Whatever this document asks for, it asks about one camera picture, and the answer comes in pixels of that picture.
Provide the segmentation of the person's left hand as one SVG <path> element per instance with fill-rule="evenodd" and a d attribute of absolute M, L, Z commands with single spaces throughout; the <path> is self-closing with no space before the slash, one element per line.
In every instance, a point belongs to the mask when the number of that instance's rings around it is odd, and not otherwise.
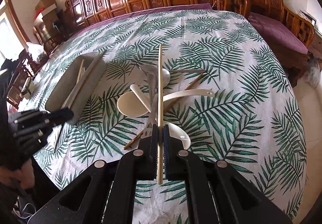
<path fill-rule="evenodd" d="M 1 183 L 13 188 L 15 186 L 13 179 L 16 179 L 24 190 L 34 187 L 35 177 L 31 159 L 15 171 L 10 171 L 5 166 L 1 166 Z"/>

